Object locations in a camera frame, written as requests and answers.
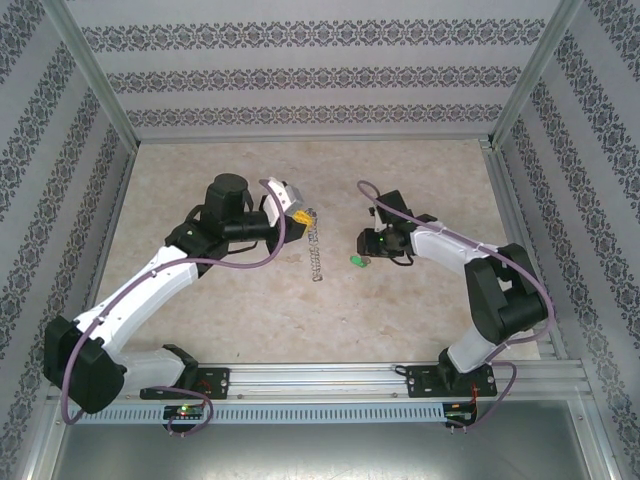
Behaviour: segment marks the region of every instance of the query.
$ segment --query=aluminum frame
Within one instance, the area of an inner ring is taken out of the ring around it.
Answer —
[[[604,433],[586,373],[579,360],[516,361],[518,381],[505,401],[566,401],[589,474],[593,479],[619,479],[611,447]],[[425,402],[451,403],[470,400],[459,398],[409,398],[404,377],[395,373],[397,365],[435,365],[435,362],[360,363],[360,364],[240,364],[206,367],[230,368],[228,399],[217,405],[309,405],[382,403],[407,406]],[[511,376],[511,369],[494,367],[498,390]],[[61,420],[59,390],[49,389],[38,431],[19,478],[50,479],[67,427]],[[491,402],[491,398],[480,398]],[[123,396],[113,405],[136,409],[141,405],[179,405],[180,400],[143,401]],[[132,420],[130,424],[142,424]]]
[[[509,135],[512,125],[518,118],[527,98],[529,98],[529,94],[538,83],[547,63],[553,57],[553,51],[560,43],[576,13],[578,13],[580,5],[582,5],[580,0],[560,0],[558,2],[553,16],[549,19],[549,23],[544,29],[542,38],[536,45],[522,75],[518,79],[518,83],[502,109],[496,126],[491,132],[494,147],[502,145],[504,139]]]
[[[522,245],[527,250],[536,276],[542,278],[533,245],[527,234],[522,212],[516,207],[518,201],[509,175],[507,174],[507,167],[502,157],[502,152],[494,148],[488,138],[480,140],[480,150],[484,157],[489,181],[491,182],[491,188],[496,197],[496,205],[500,213],[500,219],[504,225],[507,240]],[[557,325],[551,329],[546,338],[538,340],[537,343],[541,358],[543,358],[543,355],[547,358],[555,357],[559,360],[569,358]],[[549,343],[552,346],[552,351],[549,351]]]
[[[128,152],[133,151],[140,145],[140,139],[116,97],[107,76],[100,68],[82,30],[76,24],[67,2],[65,0],[43,0],[42,6],[96,94],[100,105],[118,132],[120,140]]]

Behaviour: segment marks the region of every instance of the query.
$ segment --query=black cable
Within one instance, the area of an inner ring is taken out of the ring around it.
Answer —
[[[409,263],[401,263],[397,261],[395,258],[389,258],[389,260],[391,260],[393,263],[395,263],[399,267],[410,267],[411,265],[413,265],[413,257],[407,253],[407,259],[409,260]]]
[[[248,252],[249,250],[253,250],[254,248],[256,248],[258,246],[258,242],[255,242],[253,245],[251,245],[250,247],[244,247],[244,248],[239,248],[238,250],[231,250],[229,252],[227,252],[227,255],[235,255],[237,253],[244,253],[244,252]]]
[[[404,365],[396,365],[393,371],[398,375],[402,375],[403,377],[407,376],[407,367],[405,367]]]
[[[202,211],[204,205],[196,205],[191,209],[191,211],[187,214],[187,218],[184,219],[185,222],[190,222],[195,218],[195,216]]]

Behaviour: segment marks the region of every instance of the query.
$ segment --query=small green object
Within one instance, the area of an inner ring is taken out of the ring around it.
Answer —
[[[368,258],[366,258],[366,259],[360,258],[358,255],[352,255],[351,256],[351,263],[353,263],[354,265],[357,265],[360,268],[364,268],[367,265],[369,265],[370,260]]]

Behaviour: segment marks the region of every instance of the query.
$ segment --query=yellow object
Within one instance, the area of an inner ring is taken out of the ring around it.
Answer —
[[[293,214],[293,217],[291,218],[293,218],[298,223],[302,223],[303,225],[306,225],[307,229],[313,225],[313,218],[311,218],[311,215],[309,215],[304,210],[298,210],[296,213]]]

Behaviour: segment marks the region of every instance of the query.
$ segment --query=metal plate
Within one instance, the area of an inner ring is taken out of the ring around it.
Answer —
[[[182,440],[158,424],[78,425],[68,429],[53,478],[586,480],[563,403],[505,402],[466,435],[421,422],[214,423]]]
[[[193,388],[197,392],[204,393],[211,400],[226,400],[230,372],[228,368],[199,367]],[[193,397],[145,388],[140,390],[140,398],[142,400],[181,400]]]
[[[78,425],[159,425],[164,423],[163,405],[114,405],[93,415],[85,415]],[[75,414],[77,407],[71,409]],[[439,402],[396,404],[307,404],[238,405],[214,404],[212,424],[274,425],[335,423],[411,423],[444,422],[444,407]],[[175,425],[200,423],[200,419],[177,418]]]
[[[406,367],[409,398],[471,397],[476,388],[478,397],[495,397],[498,394],[493,369],[489,365],[469,372],[449,390],[433,365],[414,365]]]

